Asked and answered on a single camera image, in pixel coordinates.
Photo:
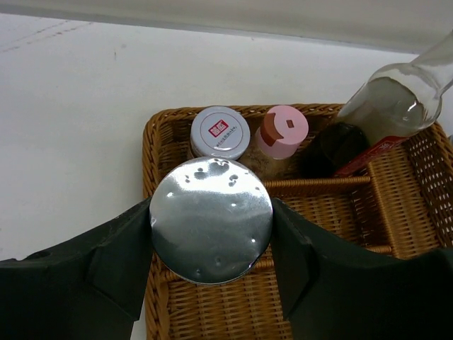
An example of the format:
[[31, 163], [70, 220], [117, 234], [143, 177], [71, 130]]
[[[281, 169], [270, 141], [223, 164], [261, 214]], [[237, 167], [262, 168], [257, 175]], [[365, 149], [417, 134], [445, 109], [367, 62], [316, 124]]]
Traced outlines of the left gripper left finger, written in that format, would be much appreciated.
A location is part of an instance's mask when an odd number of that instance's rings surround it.
[[153, 256], [149, 204], [23, 260], [3, 260], [1, 338], [130, 339]]

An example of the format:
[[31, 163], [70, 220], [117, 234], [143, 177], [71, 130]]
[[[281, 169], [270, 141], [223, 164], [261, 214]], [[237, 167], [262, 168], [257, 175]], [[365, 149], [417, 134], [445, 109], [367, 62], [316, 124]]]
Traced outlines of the pink-cap spice jar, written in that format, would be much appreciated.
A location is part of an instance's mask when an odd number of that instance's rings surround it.
[[264, 181], [281, 179], [308, 133], [309, 123], [301, 111], [292, 106], [273, 106], [239, 161]]

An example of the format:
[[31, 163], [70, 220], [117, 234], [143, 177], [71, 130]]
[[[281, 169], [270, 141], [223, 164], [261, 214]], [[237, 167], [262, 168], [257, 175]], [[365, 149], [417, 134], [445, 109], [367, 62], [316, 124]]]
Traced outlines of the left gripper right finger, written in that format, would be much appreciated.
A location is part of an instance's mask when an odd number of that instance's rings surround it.
[[271, 249], [294, 339], [451, 339], [452, 250], [374, 253], [273, 199]]

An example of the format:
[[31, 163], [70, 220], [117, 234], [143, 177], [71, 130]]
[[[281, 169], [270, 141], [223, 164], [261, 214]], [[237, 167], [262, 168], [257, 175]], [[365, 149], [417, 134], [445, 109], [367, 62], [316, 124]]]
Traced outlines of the silver-cap blue-label jar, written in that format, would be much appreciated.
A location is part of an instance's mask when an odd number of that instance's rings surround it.
[[268, 248], [273, 225], [261, 180], [237, 161], [209, 157], [170, 171], [151, 196], [149, 216], [158, 257], [202, 285], [247, 274]]

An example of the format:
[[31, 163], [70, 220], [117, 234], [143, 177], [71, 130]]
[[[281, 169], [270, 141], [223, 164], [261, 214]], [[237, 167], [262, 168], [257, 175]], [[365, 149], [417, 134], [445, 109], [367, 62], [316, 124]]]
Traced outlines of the white-lid dark jam jar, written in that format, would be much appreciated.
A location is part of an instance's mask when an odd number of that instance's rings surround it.
[[201, 110], [190, 129], [189, 158], [239, 159], [247, 150], [251, 132], [245, 118], [226, 106]]

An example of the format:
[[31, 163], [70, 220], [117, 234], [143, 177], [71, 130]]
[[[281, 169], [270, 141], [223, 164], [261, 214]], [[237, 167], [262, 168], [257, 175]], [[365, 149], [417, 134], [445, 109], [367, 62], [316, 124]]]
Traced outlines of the tall red-label glass bottle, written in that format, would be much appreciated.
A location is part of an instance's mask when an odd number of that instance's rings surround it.
[[307, 179], [346, 177], [430, 127], [452, 86], [452, 35], [407, 63], [378, 69], [304, 148]]

